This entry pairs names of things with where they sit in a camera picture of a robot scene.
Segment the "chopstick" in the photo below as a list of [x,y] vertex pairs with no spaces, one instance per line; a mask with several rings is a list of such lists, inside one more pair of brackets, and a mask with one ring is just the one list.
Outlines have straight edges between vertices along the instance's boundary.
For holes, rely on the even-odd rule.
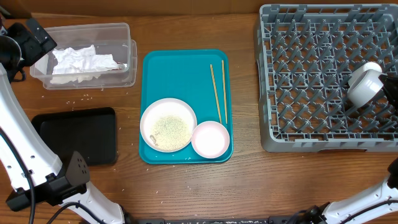
[[223,87],[224,87],[224,108],[225,108],[225,123],[228,124],[228,115],[226,114],[226,94],[225,94],[225,71],[224,71],[224,60],[221,61],[223,65]]
[[210,64],[210,70],[211,70],[211,78],[213,79],[214,94],[215,94],[215,96],[216,96],[218,117],[219,117],[219,119],[220,119],[220,124],[223,124],[223,122],[221,121],[220,105],[218,104],[218,96],[217,96],[216,81],[214,80],[214,72],[213,72],[213,65],[212,65],[212,64]]

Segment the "clear plastic container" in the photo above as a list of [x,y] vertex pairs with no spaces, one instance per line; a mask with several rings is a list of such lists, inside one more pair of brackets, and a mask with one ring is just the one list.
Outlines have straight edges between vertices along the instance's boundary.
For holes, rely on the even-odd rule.
[[[86,72],[53,75],[58,64],[52,52],[42,57],[30,68],[30,75],[43,82],[48,90],[76,88],[112,88],[133,86],[137,73],[137,45],[130,37],[130,28],[126,23],[90,24],[79,26],[51,27],[45,29],[56,41],[56,49],[71,47],[79,50],[95,46],[97,55],[112,54],[113,60],[125,64],[120,70],[105,72]],[[65,84],[51,82],[56,77],[93,76],[91,80],[74,81]]]

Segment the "wood grain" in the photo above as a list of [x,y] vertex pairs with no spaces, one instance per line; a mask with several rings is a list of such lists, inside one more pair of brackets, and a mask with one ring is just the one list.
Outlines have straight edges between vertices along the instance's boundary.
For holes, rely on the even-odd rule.
[[[397,153],[263,150],[252,36],[255,20],[255,14],[39,19],[44,27],[127,22],[137,42],[137,82],[131,88],[104,91],[49,91],[41,81],[29,76],[25,82],[13,83],[12,88],[30,119],[41,113],[70,111],[72,107],[78,110],[110,106],[116,110],[118,161],[114,166],[91,167],[91,179],[105,196],[137,218],[260,218],[292,214],[315,204],[345,199],[380,182]],[[221,49],[227,54],[234,123],[234,154],[228,162],[151,166],[139,157],[142,61],[150,51],[168,49]],[[87,94],[93,99],[83,98]],[[5,201],[12,189],[4,169],[0,169],[0,178],[0,199]],[[39,205],[36,223],[45,223],[57,209]],[[0,203],[0,223],[26,223],[28,215],[29,209],[14,213]],[[371,223],[396,223],[397,219],[398,213]],[[79,221],[80,217],[65,211],[55,223]]]

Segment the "white bowl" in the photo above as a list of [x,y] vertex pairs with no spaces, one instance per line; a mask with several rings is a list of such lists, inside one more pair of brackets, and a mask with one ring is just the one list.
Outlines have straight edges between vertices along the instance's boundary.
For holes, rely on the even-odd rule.
[[193,131],[192,147],[204,158],[220,157],[229,147],[228,130],[218,122],[205,121]]
[[150,146],[151,148],[160,152],[175,152],[181,150],[191,141],[190,139],[189,142],[186,143],[186,145],[173,151],[162,150],[154,144],[154,142],[150,138],[150,132],[152,127],[161,117],[170,115],[178,116],[183,121],[185,121],[188,124],[191,135],[198,124],[195,112],[193,112],[192,108],[182,100],[178,100],[175,98],[164,98],[149,105],[145,112],[142,114],[139,129],[145,143],[148,144],[148,146]]

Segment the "black tray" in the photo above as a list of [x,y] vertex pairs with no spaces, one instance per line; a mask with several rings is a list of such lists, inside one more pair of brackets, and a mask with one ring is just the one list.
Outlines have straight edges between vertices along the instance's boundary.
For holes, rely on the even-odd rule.
[[40,114],[32,124],[60,158],[78,151],[89,166],[116,162],[116,116],[112,108]]

